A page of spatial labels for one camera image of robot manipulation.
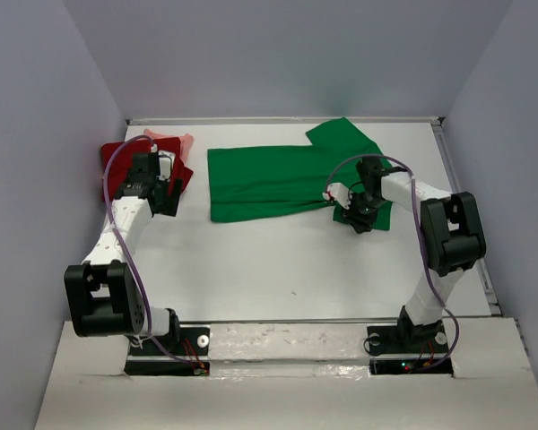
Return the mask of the green t shirt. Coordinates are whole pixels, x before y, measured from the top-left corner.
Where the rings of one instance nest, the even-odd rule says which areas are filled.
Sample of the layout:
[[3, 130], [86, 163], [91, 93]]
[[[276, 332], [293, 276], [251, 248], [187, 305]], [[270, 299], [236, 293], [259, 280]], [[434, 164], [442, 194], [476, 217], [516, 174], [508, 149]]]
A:
[[233, 223], [312, 211], [330, 205], [322, 192], [345, 159], [382, 150], [347, 118], [306, 132], [308, 146], [277, 145], [207, 152], [210, 219]]

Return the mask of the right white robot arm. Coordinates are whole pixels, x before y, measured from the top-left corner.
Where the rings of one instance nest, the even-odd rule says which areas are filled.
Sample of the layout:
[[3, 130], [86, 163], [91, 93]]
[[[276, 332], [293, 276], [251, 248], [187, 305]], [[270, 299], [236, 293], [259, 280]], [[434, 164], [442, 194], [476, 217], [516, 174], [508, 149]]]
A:
[[486, 254], [486, 241], [477, 202], [471, 193], [450, 193], [426, 185], [397, 162], [383, 164], [382, 156], [364, 156], [356, 164], [363, 189], [341, 192], [341, 215], [362, 234], [394, 203], [413, 216], [423, 273], [394, 325], [370, 330], [365, 348], [373, 357], [421, 350], [443, 332], [447, 300], [464, 274]]

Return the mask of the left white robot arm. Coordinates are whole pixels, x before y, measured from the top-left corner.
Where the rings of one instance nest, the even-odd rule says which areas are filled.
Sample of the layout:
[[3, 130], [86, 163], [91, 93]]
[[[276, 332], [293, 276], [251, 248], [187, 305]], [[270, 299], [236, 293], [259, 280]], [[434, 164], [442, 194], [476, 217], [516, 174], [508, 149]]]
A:
[[171, 151], [136, 152], [125, 179], [106, 190], [103, 229], [82, 263], [64, 274], [75, 333], [80, 337], [126, 336], [150, 341], [162, 354], [181, 341], [176, 312], [151, 306], [134, 254], [140, 237], [157, 215], [175, 216], [183, 181], [173, 175]]

